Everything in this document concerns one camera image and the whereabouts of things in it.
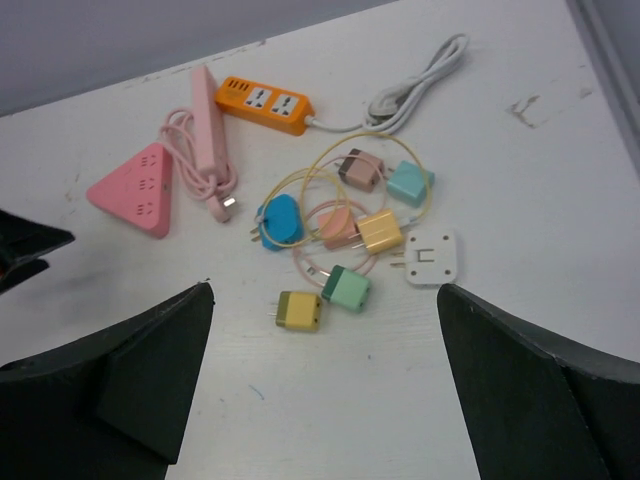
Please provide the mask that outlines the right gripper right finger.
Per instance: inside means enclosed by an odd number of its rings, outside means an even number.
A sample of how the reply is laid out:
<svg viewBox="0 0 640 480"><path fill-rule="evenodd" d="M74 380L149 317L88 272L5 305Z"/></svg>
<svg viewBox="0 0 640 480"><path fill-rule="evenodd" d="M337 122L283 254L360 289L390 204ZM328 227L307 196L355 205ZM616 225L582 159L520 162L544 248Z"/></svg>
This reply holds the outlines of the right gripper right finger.
<svg viewBox="0 0 640 480"><path fill-rule="evenodd" d="M638 363L454 284L437 308L481 478L638 478Z"/></svg>

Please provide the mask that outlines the pink triangular power strip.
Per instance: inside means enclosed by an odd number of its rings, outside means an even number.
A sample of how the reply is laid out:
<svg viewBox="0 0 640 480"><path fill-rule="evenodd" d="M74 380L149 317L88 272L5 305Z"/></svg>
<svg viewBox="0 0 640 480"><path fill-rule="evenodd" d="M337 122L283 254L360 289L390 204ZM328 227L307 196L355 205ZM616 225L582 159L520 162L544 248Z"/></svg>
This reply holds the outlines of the pink triangular power strip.
<svg viewBox="0 0 640 480"><path fill-rule="evenodd" d="M152 237L170 230L172 157L161 143L152 143L92 185L87 200L95 207Z"/></svg>

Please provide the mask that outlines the blue plug adapter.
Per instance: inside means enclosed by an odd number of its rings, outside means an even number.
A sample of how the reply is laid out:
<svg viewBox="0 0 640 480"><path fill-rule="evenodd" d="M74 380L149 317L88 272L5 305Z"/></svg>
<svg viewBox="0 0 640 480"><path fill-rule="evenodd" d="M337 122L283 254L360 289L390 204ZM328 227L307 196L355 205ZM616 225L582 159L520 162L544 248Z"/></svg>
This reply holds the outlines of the blue plug adapter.
<svg viewBox="0 0 640 480"><path fill-rule="evenodd" d="M252 242L269 251L280 251L304 237L298 202L288 194L275 196L267 206L261 205L251 231Z"/></svg>

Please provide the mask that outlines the yellow plug charger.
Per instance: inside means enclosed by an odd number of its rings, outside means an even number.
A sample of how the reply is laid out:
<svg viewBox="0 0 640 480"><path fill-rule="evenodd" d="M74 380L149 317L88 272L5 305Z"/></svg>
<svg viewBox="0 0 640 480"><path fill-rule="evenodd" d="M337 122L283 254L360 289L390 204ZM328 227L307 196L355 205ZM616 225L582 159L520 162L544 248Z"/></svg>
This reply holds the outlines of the yellow plug charger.
<svg viewBox="0 0 640 480"><path fill-rule="evenodd" d="M399 222L389 208L360 217L355 221L355 224L361 237L361 243L371 255L398 247L404 242Z"/></svg>

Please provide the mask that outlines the white adapter plug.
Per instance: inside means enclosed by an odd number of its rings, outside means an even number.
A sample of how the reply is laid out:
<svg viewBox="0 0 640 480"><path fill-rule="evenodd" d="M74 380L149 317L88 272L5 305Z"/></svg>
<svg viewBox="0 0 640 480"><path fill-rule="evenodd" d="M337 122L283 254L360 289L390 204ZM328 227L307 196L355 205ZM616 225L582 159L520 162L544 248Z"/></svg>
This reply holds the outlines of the white adapter plug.
<svg viewBox="0 0 640 480"><path fill-rule="evenodd" d="M407 233L401 260L390 264L404 270L405 280L414 287L439 287L452 283L458 274L458 244L448 227L414 229Z"/></svg>

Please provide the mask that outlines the teal plug charger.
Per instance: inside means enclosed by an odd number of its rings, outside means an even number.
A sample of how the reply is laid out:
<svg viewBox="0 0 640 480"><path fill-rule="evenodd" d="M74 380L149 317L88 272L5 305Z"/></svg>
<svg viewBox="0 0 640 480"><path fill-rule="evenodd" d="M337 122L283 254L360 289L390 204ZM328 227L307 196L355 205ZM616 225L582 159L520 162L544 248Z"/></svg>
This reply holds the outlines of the teal plug charger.
<svg viewBox="0 0 640 480"><path fill-rule="evenodd" d="M406 160L386 177L388 194L412 208L421 208L427 198L427 187L422 171L415 163Z"/></svg>

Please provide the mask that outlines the yellow USB charger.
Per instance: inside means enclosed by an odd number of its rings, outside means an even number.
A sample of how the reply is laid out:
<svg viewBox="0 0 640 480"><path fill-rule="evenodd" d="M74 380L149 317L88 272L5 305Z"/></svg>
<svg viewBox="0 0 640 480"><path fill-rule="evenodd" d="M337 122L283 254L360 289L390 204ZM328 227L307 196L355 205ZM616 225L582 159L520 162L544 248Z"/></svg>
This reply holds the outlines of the yellow USB charger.
<svg viewBox="0 0 640 480"><path fill-rule="evenodd" d="M269 313L276 326L299 332L316 332L320 327L323 301L312 292L282 291Z"/></svg>

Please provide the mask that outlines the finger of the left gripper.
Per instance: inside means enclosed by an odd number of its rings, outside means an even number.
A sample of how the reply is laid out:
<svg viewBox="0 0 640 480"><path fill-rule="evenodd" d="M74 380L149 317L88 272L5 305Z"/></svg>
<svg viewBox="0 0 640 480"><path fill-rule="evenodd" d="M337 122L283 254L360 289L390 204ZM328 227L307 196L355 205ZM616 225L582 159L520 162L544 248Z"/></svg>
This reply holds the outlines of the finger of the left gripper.
<svg viewBox="0 0 640 480"><path fill-rule="evenodd" d="M26 280L38 275L49 268L49 263L43 259L35 259L27 263L1 268L0 294L4 294Z"/></svg>
<svg viewBox="0 0 640 480"><path fill-rule="evenodd" d="M4 263L38 259L74 240L75 236L69 231L1 211L1 261Z"/></svg>

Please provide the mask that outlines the orange power strip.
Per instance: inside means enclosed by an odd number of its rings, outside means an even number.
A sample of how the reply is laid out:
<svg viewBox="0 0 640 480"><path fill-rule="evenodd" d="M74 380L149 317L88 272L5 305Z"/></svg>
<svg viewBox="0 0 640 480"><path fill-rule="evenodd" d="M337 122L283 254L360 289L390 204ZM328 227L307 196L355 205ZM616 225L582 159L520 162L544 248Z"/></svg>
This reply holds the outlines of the orange power strip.
<svg viewBox="0 0 640 480"><path fill-rule="evenodd" d="M214 94L223 113L293 136L315 116L307 96L239 77L225 79Z"/></svg>

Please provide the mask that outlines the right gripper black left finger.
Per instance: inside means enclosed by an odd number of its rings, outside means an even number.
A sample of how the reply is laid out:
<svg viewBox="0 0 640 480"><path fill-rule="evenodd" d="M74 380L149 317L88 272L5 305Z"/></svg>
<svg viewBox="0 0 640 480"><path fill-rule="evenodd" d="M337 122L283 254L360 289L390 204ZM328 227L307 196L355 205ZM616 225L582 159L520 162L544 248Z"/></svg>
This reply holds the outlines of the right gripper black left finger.
<svg viewBox="0 0 640 480"><path fill-rule="evenodd" d="M4 479L163 479L177 463L215 300L198 283L1 368Z"/></svg>

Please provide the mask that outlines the pink plug charger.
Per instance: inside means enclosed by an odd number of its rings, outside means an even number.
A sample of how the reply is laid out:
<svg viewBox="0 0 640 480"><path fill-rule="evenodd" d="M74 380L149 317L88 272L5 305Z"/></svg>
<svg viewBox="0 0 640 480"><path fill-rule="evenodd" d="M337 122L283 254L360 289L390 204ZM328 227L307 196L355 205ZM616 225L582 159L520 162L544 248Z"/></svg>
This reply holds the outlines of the pink plug charger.
<svg viewBox="0 0 640 480"><path fill-rule="evenodd" d="M353 148L343 159L338 175L343 183L371 193L384 176L384 161L368 152Z"/></svg>

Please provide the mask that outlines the peach USB charger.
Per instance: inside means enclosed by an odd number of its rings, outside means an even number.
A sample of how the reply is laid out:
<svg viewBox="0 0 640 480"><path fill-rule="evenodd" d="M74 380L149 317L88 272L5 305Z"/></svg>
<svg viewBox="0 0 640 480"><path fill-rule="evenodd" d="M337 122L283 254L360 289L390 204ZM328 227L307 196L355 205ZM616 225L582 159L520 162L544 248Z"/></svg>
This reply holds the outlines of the peach USB charger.
<svg viewBox="0 0 640 480"><path fill-rule="evenodd" d="M328 250L354 244L359 238L354 215L346 206L339 207L335 213L329 211L320 214L317 221L322 243Z"/></svg>

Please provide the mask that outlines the green USB charger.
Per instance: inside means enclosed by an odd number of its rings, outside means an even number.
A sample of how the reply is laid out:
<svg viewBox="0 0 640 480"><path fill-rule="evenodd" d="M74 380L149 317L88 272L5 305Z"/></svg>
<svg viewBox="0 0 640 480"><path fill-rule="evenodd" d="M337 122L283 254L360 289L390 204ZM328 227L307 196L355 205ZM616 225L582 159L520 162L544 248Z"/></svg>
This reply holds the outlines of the green USB charger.
<svg viewBox="0 0 640 480"><path fill-rule="evenodd" d="M371 280L353 270L335 265L321 290L321 297L354 313L360 313L371 291Z"/></svg>

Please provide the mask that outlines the pink long power strip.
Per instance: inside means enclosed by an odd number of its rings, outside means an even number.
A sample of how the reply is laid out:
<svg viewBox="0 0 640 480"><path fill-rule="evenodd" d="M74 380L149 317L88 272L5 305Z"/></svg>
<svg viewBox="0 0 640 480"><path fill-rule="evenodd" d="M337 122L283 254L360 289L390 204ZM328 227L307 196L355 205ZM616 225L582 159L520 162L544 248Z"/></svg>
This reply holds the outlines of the pink long power strip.
<svg viewBox="0 0 640 480"><path fill-rule="evenodd" d="M209 69L198 66L191 74L193 135L195 136L195 164L197 171L218 183L228 179L224 121L214 101L217 84Z"/></svg>

